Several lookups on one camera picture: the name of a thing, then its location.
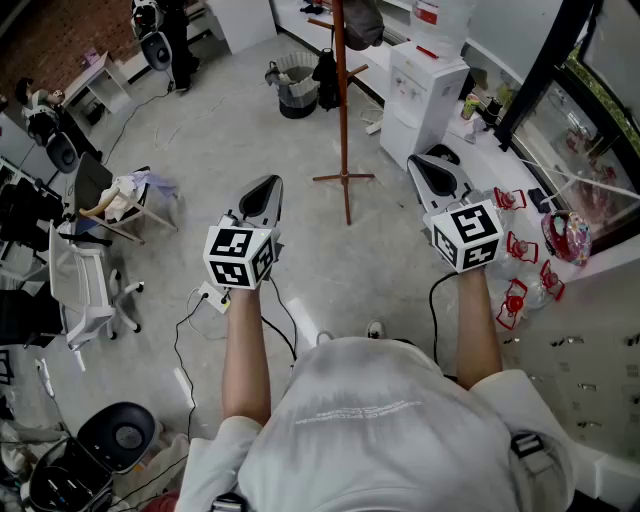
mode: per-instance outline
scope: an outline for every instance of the bottle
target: bottle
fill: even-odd
[[[480,201],[489,199],[493,203],[502,229],[505,231],[508,231],[513,224],[513,210],[519,210],[527,206],[527,200],[522,190],[503,192],[498,187],[495,187],[493,190],[480,192],[479,198]]]
[[[509,231],[502,237],[495,259],[487,265],[487,272],[495,278],[514,279],[526,272],[530,264],[537,262],[538,244],[518,240],[513,231]]]
[[[527,310],[534,311],[545,307],[554,300],[558,301],[564,293],[564,283],[558,274],[551,271],[551,262],[547,260],[539,273],[531,273],[523,278],[527,293]]]
[[[525,313],[525,299],[528,289],[522,281],[513,279],[511,286],[506,291],[504,302],[500,308],[500,313],[496,316],[496,321],[509,330],[515,328]]]
[[[411,9],[411,39],[434,59],[460,57],[477,0],[416,0]]]

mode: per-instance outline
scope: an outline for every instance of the person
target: person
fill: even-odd
[[[171,72],[176,90],[186,92],[191,88],[191,75],[200,69],[200,60],[189,51],[189,19],[184,12],[184,0],[158,0],[158,6],[164,11],[164,21],[158,30],[171,46]]]
[[[457,383],[373,322],[303,354],[273,412],[259,292],[232,290],[224,420],[191,450],[176,511],[218,497],[259,512],[565,510],[571,442],[526,374],[503,370],[484,270],[457,280]]]
[[[93,144],[91,144],[84,133],[82,133],[82,130],[71,114],[62,107],[64,93],[57,90],[53,94],[49,94],[49,92],[44,89],[38,89],[32,92],[32,86],[32,78],[21,78],[16,84],[15,96],[18,103],[22,105],[22,114],[24,117],[29,118],[31,112],[38,106],[51,108],[56,114],[58,129],[69,137],[69,140],[78,153],[78,157],[87,152],[100,162],[102,160],[102,151],[98,151],[93,147]]]

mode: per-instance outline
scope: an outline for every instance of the red object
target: red object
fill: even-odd
[[[511,281],[511,286],[507,290],[507,294],[500,313],[496,317],[496,321],[511,330],[515,327],[518,320],[518,313],[524,306],[524,298],[527,296],[527,287],[519,279]]]
[[[527,199],[524,192],[520,189],[514,190],[513,192],[503,192],[498,187],[495,187],[493,193],[496,196],[496,203],[503,210],[519,210],[520,208],[527,207]],[[517,202],[516,193],[520,196],[520,204],[514,208],[513,205]]]
[[[162,496],[158,496],[144,507],[142,512],[174,512],[179,497],[180,491],[171,491]]]
[[[542,286],[553,295],[555,300],[560,300],[564,293],[564,283],[558,279],[558,274],[551,271],[551,262],[549,260],[544,262],[542,270],[540,271],[540,278],[542,279]]]
[[[432,7],[433,11],[428,11],[427,9],[420,9],[420,7],[413,8],[413,14],[415,14],[418,18],[426,23],[430,23],[431,25],[435,25],[438,22],[438,7],[435,5],[427,4]]]
[[[416,48],[418,48],[418,50],[420,50],[422,53],[426,53],[432,59],[437,59],[438,58],[438,56],[435,53],[430,52],[429,50],[423,48],[422,46],[416,46]]]
[[[509,231],[507,235],[507,251],[511,256],[521,261],[538,263],[538,244],[527,242],[526,240],[518,240],[513,231]]]

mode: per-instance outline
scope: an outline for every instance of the coat rack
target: coat rack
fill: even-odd
[[[309,18],[308,22],[319,27],[332,30],[335,26],[336,34],[336,65],[338,67],[338,86],[340,90],[340,174],[330,176],[316,176],[313,181],[340,180],[344,191],[344,209],[347,218],[347,225],[351,225],[351,209],[349,208],[349,179],[351,178],[375,178],[373,174],[349,174],[347,169],[347,85],[348,81],[355,75],[364,71],[369,66],[366,64],[347,72],[347,61],[344,47],[344,13],[342,11],[342,0],[333,0],[333,22],[335,25]]]

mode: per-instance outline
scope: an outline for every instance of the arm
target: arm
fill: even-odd
[[[484,269],[460,274],[458,294],[458,384],[470,389],[485,377],[502,371]]]
[[[231,291],[229,339],[222,376],[224,419],[244,416],[265,425],[271,416],[269,368],[260,315],[260,291]]]

